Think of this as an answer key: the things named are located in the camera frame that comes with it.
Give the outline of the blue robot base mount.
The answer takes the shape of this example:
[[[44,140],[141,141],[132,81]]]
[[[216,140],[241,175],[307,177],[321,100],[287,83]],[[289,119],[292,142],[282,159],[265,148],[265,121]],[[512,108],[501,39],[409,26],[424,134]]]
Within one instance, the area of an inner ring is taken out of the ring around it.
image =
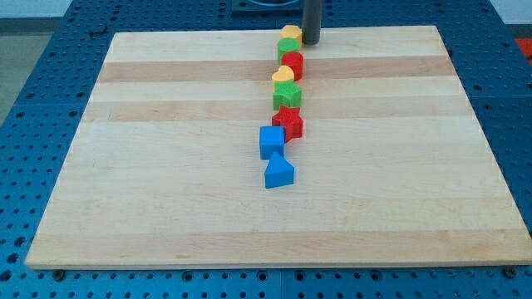
[[[302,0],[229,0],[232,15],[300,13]]]

